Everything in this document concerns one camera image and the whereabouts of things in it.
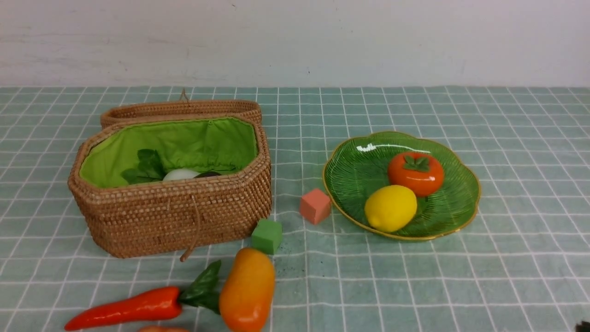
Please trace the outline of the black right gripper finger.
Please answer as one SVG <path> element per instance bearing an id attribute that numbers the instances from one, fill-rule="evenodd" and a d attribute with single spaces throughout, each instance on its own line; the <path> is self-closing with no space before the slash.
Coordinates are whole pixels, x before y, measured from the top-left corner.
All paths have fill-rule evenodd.
<path id="1" fill-rule="evenodd" d="M 590 322 L 582 320 L 575 326 L 575 332 L 590 332 Z"/>

